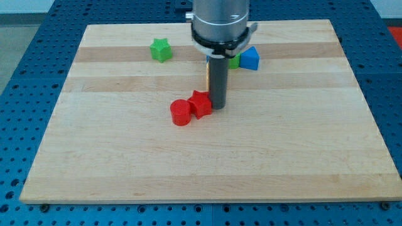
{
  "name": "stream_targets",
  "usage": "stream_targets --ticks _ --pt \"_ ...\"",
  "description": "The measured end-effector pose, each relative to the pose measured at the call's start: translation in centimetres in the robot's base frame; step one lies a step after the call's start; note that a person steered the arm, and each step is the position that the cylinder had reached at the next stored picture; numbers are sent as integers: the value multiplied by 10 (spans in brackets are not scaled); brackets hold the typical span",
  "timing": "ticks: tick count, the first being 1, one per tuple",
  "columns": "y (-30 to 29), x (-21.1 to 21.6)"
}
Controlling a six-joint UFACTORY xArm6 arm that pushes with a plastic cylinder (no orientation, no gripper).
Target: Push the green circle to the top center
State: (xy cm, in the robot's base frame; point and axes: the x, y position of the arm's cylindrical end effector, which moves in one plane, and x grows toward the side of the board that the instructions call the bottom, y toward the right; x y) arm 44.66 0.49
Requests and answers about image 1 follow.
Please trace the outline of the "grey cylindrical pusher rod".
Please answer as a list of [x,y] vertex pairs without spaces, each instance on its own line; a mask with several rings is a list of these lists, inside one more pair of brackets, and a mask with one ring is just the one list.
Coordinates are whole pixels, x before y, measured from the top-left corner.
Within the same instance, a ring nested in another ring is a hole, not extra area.
[[228,70],[227,58],[209,58],[209,99],[215,110],[225,107]]

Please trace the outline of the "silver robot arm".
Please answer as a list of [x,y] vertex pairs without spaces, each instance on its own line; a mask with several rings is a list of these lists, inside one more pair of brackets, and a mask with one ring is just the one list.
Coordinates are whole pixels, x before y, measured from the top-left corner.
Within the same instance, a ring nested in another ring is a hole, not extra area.
[[225,107],[229,60],[250,42],[258,24],[248,25],[248,0],[193,0],[186,14],[194,47],[208,56],[207,87],[212,108]]

